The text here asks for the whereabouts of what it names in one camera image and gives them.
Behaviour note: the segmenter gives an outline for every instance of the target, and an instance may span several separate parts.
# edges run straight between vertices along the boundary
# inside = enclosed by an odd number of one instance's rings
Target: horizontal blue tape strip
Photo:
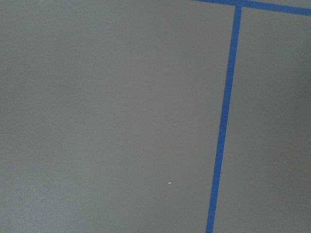
[[[195,1],[203,1],[203,2],[209,2],[209,3],[231,5],[231,6],[237,5],[235,0],[195,0]]]
[[[264,3],[264,2],[258,2],[258,1],[248,1],[248,0],[243,1],[242,6],[248,7],[248,8],[260,9],[260,10],[276,11],[276,12],[283,12],[283,13],[303,15],[303,16],[311,16],[311,9],[308,9],[308,8],[283,6],[283,5]]]
[[[259,1],[249,1],[249,0],[196,0],[196,1],[224,4],[224,5],[231,5],[231,6],[239,6],[242,4],[242,7],[247,7],[247,8],[283,12],[283,13],[295,14],[295,15],[311,16],[311,9],[308,9],[308,8],[284,6],[284,5],[277,5],[277,4],[259,2]]]

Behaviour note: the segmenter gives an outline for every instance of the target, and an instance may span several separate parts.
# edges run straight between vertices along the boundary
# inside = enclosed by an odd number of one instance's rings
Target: vertical blue tape strip
[[[239,4],[235,7],[235,12],[234,12],[227,75],[226,75],[226,80],[225,80],[224,100],[223,100],[223,107],[222,107],[220,126],[219,126],[212,189],[211,189],[210,200],[209,200],[206,233],[212,233],[213,228],[214,228],[220,174],[222,170],[223,154],[224,154],[224,147],[225,147],[225,134],[227,130],[235,59],[236,59],[237,48],[238,48],[241,14],[242,14],[242,6],[241,4]]]

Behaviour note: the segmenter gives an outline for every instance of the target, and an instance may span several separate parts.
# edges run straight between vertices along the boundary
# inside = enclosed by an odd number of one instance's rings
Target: gray wall
[[[0,233],[205,232],[233,13],[1,1]],[[243,10],[216,233],[310,232],[310,38]]]

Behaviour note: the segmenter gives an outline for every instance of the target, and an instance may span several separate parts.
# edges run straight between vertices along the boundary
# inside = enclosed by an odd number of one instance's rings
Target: blue tape line
[[[236,5],[236,1],[235,0],[195,0],[195,1],[203,1],[203,2],[209,2],[209,3],[231,5],[231,6],[235,6]]]
[[[285,5],[277,5],[266,2],[258,2],[258,1],[249,1],[249,0],[196,0],[231,6],[238,6],[242,2],[242,7],[267,10],[267,11],[275,11],[275,12],[283,12],[295,15],[303,15],[303,16],[311,16],[311,9],[294,7],[294,6],[285,6]]]
[[[224,147],[225,147],[225,134],[227,130],[235,59],[236,59],[237,48],[238,48],[241,14],[242,14],[242,6],[238,5],[235,7],[233,25],[232,25],[231,44],[230,44],[230,51],[229,51],[227,75],[226,75],[226,80],[225,80],[223,107],[222,107],[222,113],[221,113],[221,119],[220,119],[220,125],[219,125],[214,175],[213,175],[212,189],[211,189],[210,200],[209,200],[206,233],[212,233],[213,228],[214,228],[220,174],[222,170],[223,154],[224,154]]]
[[[276,11],[283,12],[295,15],[303,15],[303,16],[311,16],[311,9],[308,8],[300,8],[293,6],[283,6],[271,3],[257,2],[257,1],[244,1],[242,3],[244,7],[267,10],[267,11]]]

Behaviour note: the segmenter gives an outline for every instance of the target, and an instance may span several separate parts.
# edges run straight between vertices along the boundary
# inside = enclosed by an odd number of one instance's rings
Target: blue tape
[[[224,4],[224,5],[231,5],[231,6],[239,6],[242,3],[242,7],[247,7],[247,8],[283,12],[283,13],[295,14],[295,15],[311,16],[311,9],[308,9],[308,8],[284,6],[284,5],[277,5],[277,4],[266,3],[266,2],[249,1],[249,0],[196,0],[196,1]]]
[[[223,100],[223,107],[222,107],[222,113],[221,113],[221,119],[220,119],[213,182],[212,182],[212,189],[211,189],[210,200],[209,200],[207,226],[206,226],[206,233],[213,233],[215,215],[216,215],[217,198],[218,198],[218,191],[219,191],[219,183],[220,183],[220,175],[221,175],[222,163],[223,163],[225,135],[227,131],[235,60],[236,60],[237,49],[238,49],[242,7],[267,10],[267,11],[275,11],[275,12],[283,12],[283,13],[296,14],[296,15],[304,15],[304,16],[311,16],[311,9],[277,5],[277,4],[264,3],[264,2],[258,2],[258,1],[249,1],[249,0],[196,0],[196,1],[235,6],[230,52],[229,52],[228,67],[227,67],[227,75],[226,75],[226,81],[225,81],[224,100]]]
[[[242,5],[243,7],[260,9],[260,10],[276,11],[276,12],[283,12],[283,13],[303,15],[303,16],[311,16],[311,9],[308,9],[308,8],[283,6],[283,5],[276,5],[276,4],[257,2],[257,1],[247,1],[247,0],[243,1]]]
[[[240,4],[235,7],[234,18],[233,18],[231,44],[230,44],[230,51],[229,51],[227,75],[226,75],[226,80],[225,80],[224,100],[223,100],[223,107],[222,107],[222,113],[221,113],[221,119],[220,119],[220,125],[219,125],[219,134],[218,134],[218,142],[217,142],[217,149],[216,149],[212,189],[211,189],[210,200],[209,200],[206,233],[212,233],[213,228],[214,228],[220,174],[222,170],[223,154],[224,154],[224,147],[225,147],[225,134],[227,130],[232,82],[233,82],[234,68],[235,68],[235,59],[237,56],[237,49],[238,49],[241,14],[242,14],[242,6]]]

